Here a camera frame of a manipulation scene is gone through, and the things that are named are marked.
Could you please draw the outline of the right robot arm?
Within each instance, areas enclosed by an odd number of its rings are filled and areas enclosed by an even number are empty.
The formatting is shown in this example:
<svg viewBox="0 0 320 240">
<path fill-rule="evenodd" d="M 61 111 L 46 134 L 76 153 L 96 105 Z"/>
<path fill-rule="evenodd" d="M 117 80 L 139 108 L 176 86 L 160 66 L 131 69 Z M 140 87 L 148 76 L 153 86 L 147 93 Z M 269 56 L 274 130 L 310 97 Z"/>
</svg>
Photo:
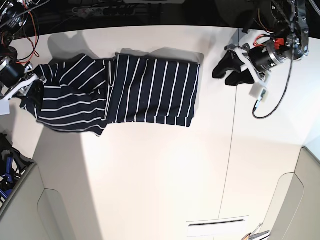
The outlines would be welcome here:
<svg viewBox="0 0 320 240">
<path fill-rule="evenodd" d="M 36 53 L 39 33 L 32 11 L 45 5 L 36 0 L 2 0 L 0 2 L 0 114 L 10 114 L 10 100 L 31 100 L 37 109 L 42 107 L 46 78 L 33 72 L 31 63 Z M 17 50 L 11 46 L 15 34 L 21 31 L 31 18 L 35 33 L 32 52 L 26 59 L 19 60 Z"/>
</svg>

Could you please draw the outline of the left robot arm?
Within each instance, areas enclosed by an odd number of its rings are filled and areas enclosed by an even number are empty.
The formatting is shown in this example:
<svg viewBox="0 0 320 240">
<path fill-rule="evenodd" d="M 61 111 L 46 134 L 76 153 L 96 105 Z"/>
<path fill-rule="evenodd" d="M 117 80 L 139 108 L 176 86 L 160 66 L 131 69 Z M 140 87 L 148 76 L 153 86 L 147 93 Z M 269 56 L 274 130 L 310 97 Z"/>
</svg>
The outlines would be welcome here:
<svg viewBox="0 0 320 240">
<path fill-rule="evenodd" d="M 253 45 L 229 44 L 212 72 L 213 79 L 225 78 L 227 86 L 251 85 L 250 96 L 264 102 L 271 69 L 298 61 L 309 53 L 309 26 L 304 0 L 273 0 L 274 27 L 270 34 L 257 36 Z"/>
</svg>

